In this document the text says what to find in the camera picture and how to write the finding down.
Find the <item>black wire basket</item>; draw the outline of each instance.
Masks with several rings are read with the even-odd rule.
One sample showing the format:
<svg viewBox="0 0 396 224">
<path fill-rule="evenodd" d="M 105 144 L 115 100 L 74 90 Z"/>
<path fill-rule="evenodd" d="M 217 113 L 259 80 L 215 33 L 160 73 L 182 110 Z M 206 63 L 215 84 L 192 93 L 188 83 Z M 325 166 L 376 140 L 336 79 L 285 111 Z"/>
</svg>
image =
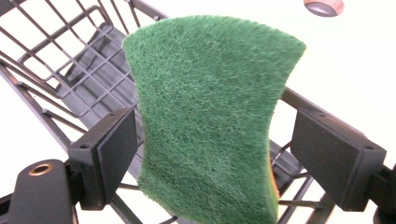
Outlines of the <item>black wire basket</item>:
<svg viewBox="0 0 396 224">
<path fill-rule="evenodd" d="M 61 2 L 35 2 L 43 5 L 40 13 L 45 13 L 47 20 L 59 24 L 47 27 L 35 18 L 34 12 L 25 9 L 24 4 L 32 4 L 29 1 L 0 1 L 0 34 L 8 46 L 7 49 L 3 49 L 3 44 L 0 47 L 0 75 L 63 149 L 68 149 L 107 114 L 132 108 L 138 150 L 128 172 L 138 178 L 144 133 L 133 74 L 125 62 L 121 42 L 141 26 L 167 16 L 138 0 Z M 73 10 L 65 9 L 64 4 L 72 5 Z M 33 27 L 39 41 L 24 43 L 26 38 L 12 34 L 8 30 L 12 24 L 2 23 L 9 13 L 19 14 L 26 26 Z M 321 110 L 290 89 L 285 90 L 281 100 L 291 108 L 292 116 L 302 108 Z M 325 223 L 335 203 L 327 193 L 318 195 L 315 202 L 303 200 L 314 177 L 290 153 L 291 143 L 290 139 L 284 146 L 273 141 L 270 144 L 271 165 L 281 195 L 278 223 L 287 223 L 299 206 L 311 209 L 306 223 Z M 298 185 L 296 192 L 288 191 L 293 183 Z M 128 186 L 121 184 L 120 188 L 128 189 Z M 133 212 L 119 196 L 113 199 L 112 205 L 125 223 L 140 222 L 137 217 L 128 216 Z M 190 223 L 172 215 L 163 223 L 172 222 Z"/>
</svg>

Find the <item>green sponge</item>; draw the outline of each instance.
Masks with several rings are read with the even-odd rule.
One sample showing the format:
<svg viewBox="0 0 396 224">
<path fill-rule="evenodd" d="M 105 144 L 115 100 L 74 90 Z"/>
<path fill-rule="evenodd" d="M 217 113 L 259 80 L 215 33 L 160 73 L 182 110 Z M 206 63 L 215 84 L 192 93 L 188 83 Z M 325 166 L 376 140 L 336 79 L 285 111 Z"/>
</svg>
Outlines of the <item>green sponge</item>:
<svg viewBox="0 0 396 224">
<path fill-rule="evenodd" d="M 268 130 L 305 45 L 252 21 L 190 16 L 123 41 L 146 142 L 139 187 L 199 223 L 276 223 Z"/>
</svg>

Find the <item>white surface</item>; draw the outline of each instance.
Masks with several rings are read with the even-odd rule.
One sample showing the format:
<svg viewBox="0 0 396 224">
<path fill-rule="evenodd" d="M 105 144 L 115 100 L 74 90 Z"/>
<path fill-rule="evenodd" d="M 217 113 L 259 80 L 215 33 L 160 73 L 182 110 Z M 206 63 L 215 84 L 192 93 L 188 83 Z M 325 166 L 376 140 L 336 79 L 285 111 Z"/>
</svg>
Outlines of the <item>white surface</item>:
<svg viewBox="0 0 396 224">
<path fill-rule="evenodd" d="M 234 16 L 265 23 L 300 38 L 307 50 L 291 74 L 288 86 L 385 148 L 387 166 L 392 167 L 396 162 L 391 141 L 396 133 L 395 1 L 346 0 L 344 12 L 332 19 L 310 14 L 303 0 L 148 2 L 171 17 Z M 0 104 L 2 196 L 13 190 L 16 176 L 25 166 L 44 159 L 64 161 L 67 156 L 1 78 Z M 372 204 L 363 214 L 336 209 L 329 223 L 346 220 L 372 223 L 373 209 Z M 151 213 L 142 216 L 155 217 Z M 114 223 L 116 219 L 112 211 L 80 218 L 81 223 Z M 298 217 L 291 221 L 301 222 Z"/>
</svg>

